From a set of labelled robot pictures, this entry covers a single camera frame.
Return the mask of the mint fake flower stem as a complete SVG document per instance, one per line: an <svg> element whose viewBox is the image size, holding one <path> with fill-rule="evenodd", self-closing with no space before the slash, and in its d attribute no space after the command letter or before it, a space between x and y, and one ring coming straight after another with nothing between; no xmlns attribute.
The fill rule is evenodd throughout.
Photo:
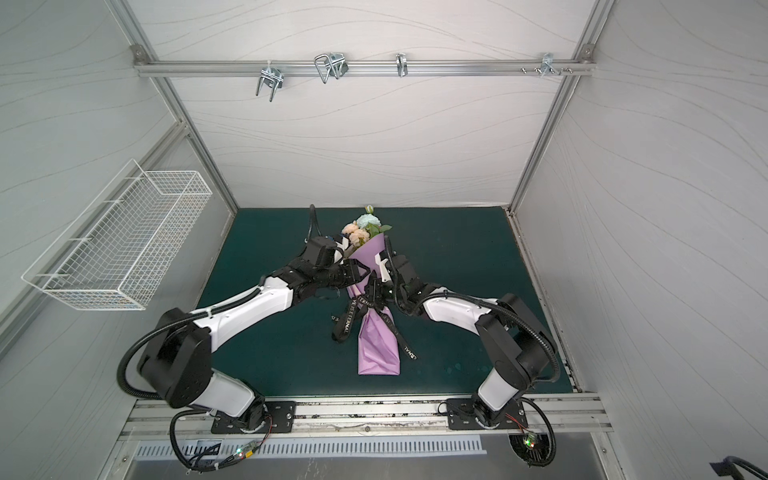
<svg viewBox="0 0 768 480"><path fill-rule="evenodd" d="M367 232L371 238L392 229L391 225L383 224L375 215L375 209L372 205L364 207L364 213L355 220L355 223L359 229Z"/></svg>

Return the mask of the pink purple wrapping paper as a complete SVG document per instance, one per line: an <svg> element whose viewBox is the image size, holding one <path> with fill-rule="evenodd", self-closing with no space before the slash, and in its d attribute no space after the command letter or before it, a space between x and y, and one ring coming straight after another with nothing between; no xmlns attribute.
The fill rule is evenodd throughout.
<svg viewBox="0 0 768 480"><path fill-rule="evenodd" d="M351 256L380 275L381 252L385 249L384 235L379 234L357 249ZM379 313L369 310L362 319L357 338L358 374L363 376L398 376L400 374L399 345L395 334Z"/></svg>

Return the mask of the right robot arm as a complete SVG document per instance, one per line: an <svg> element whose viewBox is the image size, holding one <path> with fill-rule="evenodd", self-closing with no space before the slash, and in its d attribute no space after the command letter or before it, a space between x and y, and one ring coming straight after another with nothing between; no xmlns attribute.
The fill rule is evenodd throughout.
<svg viewBox="0 0 768 480"><path fill-rule="evenodd" d="M423 281L407 257L376 256L383 299L402 314L445 323L476 335L491 369L473 395L475 415L487 424L540 383L562 375L556 344L521 298L483 299Z"/></svg>

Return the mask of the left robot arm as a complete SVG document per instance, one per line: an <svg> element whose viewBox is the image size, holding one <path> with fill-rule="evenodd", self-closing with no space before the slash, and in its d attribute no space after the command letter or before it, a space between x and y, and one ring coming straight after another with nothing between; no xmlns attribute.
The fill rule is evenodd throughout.
<svg viewBox="0 0 768 480"><path fill-rule="evenodd" d="M213 367L213 354L234 337L313 297L320 289L346 289L371 273L344 256L344 245L327 236L306 241L300 255L260 282L225 301L191 312L171 309L118 364L116 380L126 394L163 400L174 409L194 406L231 418L258 416L264 401L246 383Z"/></svg>

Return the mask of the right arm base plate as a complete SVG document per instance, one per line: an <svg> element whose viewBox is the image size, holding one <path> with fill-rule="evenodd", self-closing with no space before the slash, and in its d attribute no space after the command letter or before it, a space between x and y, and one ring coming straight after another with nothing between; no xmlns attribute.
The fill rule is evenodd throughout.
<svg viewBox="0 0 768 480"><path fill-rule="evenodd" d="M478 396L448 398L438 406L438 413L447 417L448 428L454 431L528 429L522 403L515 399L508 401L501 409L493 410Z"/></svg>

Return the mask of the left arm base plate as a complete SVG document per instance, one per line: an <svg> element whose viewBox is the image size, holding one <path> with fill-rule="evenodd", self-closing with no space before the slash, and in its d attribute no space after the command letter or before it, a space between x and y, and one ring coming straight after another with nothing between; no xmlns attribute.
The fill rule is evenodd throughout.
<svg viewBox="0 0 768 480"><path fill-rule="evenodd" d="M212 434L290 433L297 404L294 401L256 400L238 416L217 412L211 426Z"/></svg>

